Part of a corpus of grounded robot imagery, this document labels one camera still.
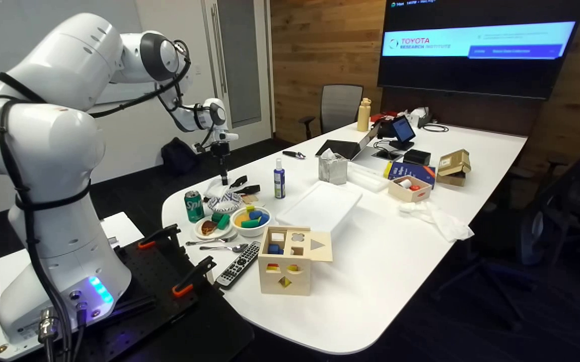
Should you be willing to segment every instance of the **spray bottle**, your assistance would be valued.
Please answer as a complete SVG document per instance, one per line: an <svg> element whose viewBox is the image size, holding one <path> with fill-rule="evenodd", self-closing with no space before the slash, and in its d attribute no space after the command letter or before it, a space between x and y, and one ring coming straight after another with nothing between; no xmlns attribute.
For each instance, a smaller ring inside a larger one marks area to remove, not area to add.
<svg viewBox="0 0 580 362"><path fill-rule="evenodd" d="M273 199L284 199L287 197L287 169L282 164L282 157L276 157L276 166L273 166Z"/></svg>

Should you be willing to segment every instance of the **blue led light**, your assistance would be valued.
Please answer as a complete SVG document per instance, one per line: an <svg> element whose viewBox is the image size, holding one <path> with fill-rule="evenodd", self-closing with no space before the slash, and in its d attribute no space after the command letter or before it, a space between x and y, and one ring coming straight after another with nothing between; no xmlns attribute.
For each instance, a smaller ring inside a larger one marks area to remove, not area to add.
<svg viewBox="0 0 580 362"><path fill-rule="evenodd" d="M88 277L88 284L104 304L113 304L113 295L99 277Z"/></svg>

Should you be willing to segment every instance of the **television screen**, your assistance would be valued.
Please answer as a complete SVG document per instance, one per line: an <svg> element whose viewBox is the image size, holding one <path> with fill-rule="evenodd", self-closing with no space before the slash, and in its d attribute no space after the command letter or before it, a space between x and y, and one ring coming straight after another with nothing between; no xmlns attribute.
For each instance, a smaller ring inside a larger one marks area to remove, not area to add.
<svg viewBox="0 0 580 362"><path fill-rule="evenodd" d="M546 98L580 0L388 0L380 87Z"/></svg>

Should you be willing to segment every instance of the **bottle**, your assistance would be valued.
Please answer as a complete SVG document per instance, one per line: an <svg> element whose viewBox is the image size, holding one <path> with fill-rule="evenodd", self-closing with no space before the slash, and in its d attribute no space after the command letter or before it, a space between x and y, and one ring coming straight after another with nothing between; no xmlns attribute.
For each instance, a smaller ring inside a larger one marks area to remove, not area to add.
<svg viewBox="0 0 580 362"><path fill-rule="evenodd" d="M276 157L276 166L273 166L273 199L284 199L287 197L287 169L282 164L282 157Z"/></svg>
<svg viewBox="0 0 580 362"><path fill-rule="evenodd" d="M367 132L368 131L368 118L370 118L370 98L365 97L359 103L359 110L356 110L356 131Z"/></svg>

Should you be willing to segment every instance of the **wooden wall panel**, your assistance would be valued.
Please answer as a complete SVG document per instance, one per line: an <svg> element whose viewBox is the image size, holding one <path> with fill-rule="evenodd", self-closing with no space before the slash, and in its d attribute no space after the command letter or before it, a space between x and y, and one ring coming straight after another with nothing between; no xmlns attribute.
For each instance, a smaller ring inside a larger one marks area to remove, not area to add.
<svg viewBox="0 0 580 362"><path fill-rule="evenodd" d="M458 97L376 89L385 0L270 0L272 63L278 137L302 140L297 118L319 114L325 82L365 85L373 110L432 105L448 123L534 125L519 160L544 170L547 160L580 154L580 29L567 52L554 95L544 105L530 101Z"/></svg>

